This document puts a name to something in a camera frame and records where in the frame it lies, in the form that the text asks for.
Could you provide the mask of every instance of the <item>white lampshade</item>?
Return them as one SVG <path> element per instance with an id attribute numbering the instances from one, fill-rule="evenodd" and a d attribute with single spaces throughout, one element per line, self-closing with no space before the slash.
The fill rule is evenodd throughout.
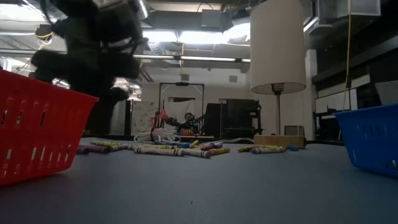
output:
<path id="1" fill-rule="evenodd" d="M 303 12 L 299 0 L 268 0 L 251 14 L 251 91 L 274 94 L 305 89 Z"/>

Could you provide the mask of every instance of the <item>air vent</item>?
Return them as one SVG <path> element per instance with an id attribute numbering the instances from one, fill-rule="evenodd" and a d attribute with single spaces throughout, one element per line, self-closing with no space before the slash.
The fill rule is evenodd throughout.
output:
<path id="1" fill-rule="evenodd" d="M 189 81 L 189 74 L 180 74 L 181 81 Z"/>
<path id="2" fill-rule="evenodd" d="M 337 17 L 347 16 L 350 6 L 352 15 L 381 15 L 380 0 L 339 0 L 337 3 Z"/>
<path id="3" fill-rule="evenodd" d="M 238 77 L 236 75 L 230 75 L 229 76 L 229 82 L 237 83 L 238 82 Z"/>

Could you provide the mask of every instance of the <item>plastic basket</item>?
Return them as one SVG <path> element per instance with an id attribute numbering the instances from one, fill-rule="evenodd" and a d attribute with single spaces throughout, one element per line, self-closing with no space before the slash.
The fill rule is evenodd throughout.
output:
<path id="1" fill-rule="evenodd" d="M 355 167 L 398 177 L 398 105 L 335 115 Z"/>
<path id="2" fill-rule="evenodd" d="M 0 186 L 68 169 L 96 101 L 0 70 Z"/>

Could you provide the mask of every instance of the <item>red basket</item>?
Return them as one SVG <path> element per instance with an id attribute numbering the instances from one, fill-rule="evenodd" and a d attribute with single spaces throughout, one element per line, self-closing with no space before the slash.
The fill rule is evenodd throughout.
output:
<path id="1" fill-rule="evenodd" d="M 68 169 L 96 101 L 0 70 L 0 186 Z"/>

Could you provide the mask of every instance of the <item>lamp pole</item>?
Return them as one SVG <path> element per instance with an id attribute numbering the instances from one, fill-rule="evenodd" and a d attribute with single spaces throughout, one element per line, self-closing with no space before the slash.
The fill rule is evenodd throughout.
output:
<path id="1" fill-rule="evenodd" d="M 272 91 L 276 96 L 276 134 L 280 136 L 280 94 L 284 90 L 283 83 L 272 84 Z"/>

